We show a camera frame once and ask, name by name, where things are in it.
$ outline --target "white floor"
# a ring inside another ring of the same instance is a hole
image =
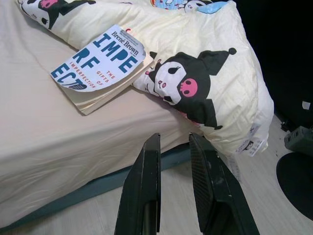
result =
[[[280,121],[274,117],[268,149],[237,159],[242,189],[261,235],[313,235],[313,221],[285,198],[276,164],[288,152]],[[161,235],[200,235],[192,188],[191,165],[162,172]],[[121,188],[74,205],[46,219],[3,235],[113,235]]]

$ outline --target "bed frame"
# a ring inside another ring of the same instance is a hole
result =
[[[189,160],[189,143],[181,144],[161,154],[161,170],[169,169]],[[0,233],[17,228],[36,219],[50,216],[84,200],[121,187],[123,186],[124,180],[126,179],[130,169],[131,166],[94,179],[74,192],[50,202],[49,204],[37,209],[7,227],[1,228]]]

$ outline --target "beige bed sheet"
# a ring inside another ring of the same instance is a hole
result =
[[[199,133],[162,100],[132,88],[81,115],[49,77],[73,53],[14,1],[0,1],[0,228],[131,165],[155,132],[163,152]]]

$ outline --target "fabric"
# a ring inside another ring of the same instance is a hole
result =
[[[211,7],[215,10],[210,14],[186,11],[178,6],[193,3],[177,0],[165,5],[174,4],[178,10],[139,0],[18,3],[28,16],[77,49],[111,25],[120,25],[156,60],[156,66],[134,82],[136,88],[180,111],[226,155],[235,152],[256,121],[263,131],[255,135],[266,146],[273,103],[233,1]],[[260,94],[259,84],[265,90]]]
[[[128,88],[83,116],[49,72],[75,50],[0,1],[0,228],[97,177],[130,166],[161,134],[162,152],[198,132],[162,100]]]

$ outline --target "book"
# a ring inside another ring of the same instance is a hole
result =
[[[131,85],[153,61],[137,39],[113,25],[52,71],[51,77],[88,115]]]

